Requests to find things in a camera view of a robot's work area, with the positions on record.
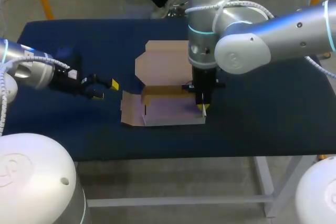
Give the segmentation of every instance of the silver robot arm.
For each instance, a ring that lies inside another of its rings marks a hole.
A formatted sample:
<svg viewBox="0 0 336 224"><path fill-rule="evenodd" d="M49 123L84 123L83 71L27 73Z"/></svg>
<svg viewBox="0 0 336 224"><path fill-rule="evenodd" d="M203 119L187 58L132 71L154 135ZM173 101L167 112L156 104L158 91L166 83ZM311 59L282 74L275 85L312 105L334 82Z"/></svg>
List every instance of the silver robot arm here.
<svg viewBox="0 0 336 224"><path fill-rule="evenodd" d="M273 61L335 51L336 3L273 18L261 5L237 0L190 0L189 62L241 74Z"/></svg>
<svg viewBox="0 0 336 224"><path fill-rule="evenodd" d="M336 3L323 4L257 24L229 26L215 48L220 68L234 74L273 61L335 51Z"/></svg>
<svg viewBox="0 0 336 224"><path fill-rule="evenodd" d="M97 74L84 77L81 68L81 55L75 50L67 49L62 58L54 59L45 52L7 39L0 39L0 62L6 64L22 57L42 58L43 61L15 62L7 72L18 84L36 89L49 87L67 94L83 95L89 99L104 98L103 92L89 88L93 84L100 84L107 89L119 89L119 84L114 79L100 78Z"/></svg>

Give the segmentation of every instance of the blue tablecloth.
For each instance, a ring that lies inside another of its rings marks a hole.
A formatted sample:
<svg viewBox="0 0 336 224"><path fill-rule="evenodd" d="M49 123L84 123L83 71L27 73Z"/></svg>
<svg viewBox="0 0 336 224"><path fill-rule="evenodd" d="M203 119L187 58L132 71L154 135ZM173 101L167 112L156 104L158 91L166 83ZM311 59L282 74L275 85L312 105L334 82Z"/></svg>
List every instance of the blue tablecloth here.
<svg viewBox="0 0 336 224"><path fill-rule="evenodd" d="M52 55L61 46L80 48L86 74L114 77L121 90L140 93L134 60L146 42L185 39L183 19L106 19L28 23L18 42ZM214 93L198 126L122 125L121 91L100 101L20 86L5 134L49 136L76 161L336 153L334 92L304 59L221 78L227 88Z"/></svg>

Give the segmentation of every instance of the flattened cardboard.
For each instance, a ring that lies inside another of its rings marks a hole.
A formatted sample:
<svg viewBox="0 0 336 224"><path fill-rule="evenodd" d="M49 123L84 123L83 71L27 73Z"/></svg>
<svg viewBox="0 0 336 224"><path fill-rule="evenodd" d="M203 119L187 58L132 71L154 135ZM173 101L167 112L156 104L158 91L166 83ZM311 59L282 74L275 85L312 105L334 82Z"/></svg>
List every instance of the flattened cardboard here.
<svg viewBox="0 0 336 224"><path fill-rule="evenodd" d="M142 94L123 92L121 122L133 126L204 124L195 96L181 85L192 80L188 41L149 41L135 60Z"/></svg>
<svg viewBox="0 0 336 224"><path fill-rule="evenodd" d="M204 124L205 117L193 97L154 98L143 116L146 126Z"/></svg>

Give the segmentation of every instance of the gray floor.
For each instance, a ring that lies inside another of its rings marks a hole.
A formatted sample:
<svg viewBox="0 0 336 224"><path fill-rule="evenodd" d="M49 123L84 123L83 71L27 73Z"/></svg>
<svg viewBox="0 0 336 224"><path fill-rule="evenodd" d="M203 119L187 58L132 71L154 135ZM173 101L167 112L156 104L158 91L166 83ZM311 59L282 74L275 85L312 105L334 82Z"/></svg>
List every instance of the gray floor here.
<svg viewBox="0 0 336 224"><path fill-rule="evenodd" d="M251 0L282 15L308 0ZM144 17L153 7L149 0L50 0L57 19ZM5 37L16 41L24 25L44 20L39 0L9 0L4 4ZM336 58L323 66L336 72ZM270 170L278 181L288 157L270 157ZM107 197L244 195L258 193L250 158L193 158L79 164L81 181L90 199ZM92 211L93 224L131 223L246 223L297 224L293 201L276 219L264 218L262 207L251 205L165 206L101 208Z"/></svg>

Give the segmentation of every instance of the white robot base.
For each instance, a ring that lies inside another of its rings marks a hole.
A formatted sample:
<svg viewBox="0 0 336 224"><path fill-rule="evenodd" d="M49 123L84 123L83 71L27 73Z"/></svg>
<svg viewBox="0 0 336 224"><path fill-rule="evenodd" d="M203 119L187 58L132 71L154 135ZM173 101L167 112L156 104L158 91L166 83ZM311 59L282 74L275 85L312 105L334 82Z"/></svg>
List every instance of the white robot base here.
<svg viewBox="0 0 336 224"><path fill-rule="evenodd" d="M0 137L0 223L91 224L68 152L38 134Z"/></svg>
<svg viewBox="0 0 336 224"><path fill-rule="evenodd" d="M296 209L302 224L332 224L336 220L336 157L310 167L296 192Z"/></svg>

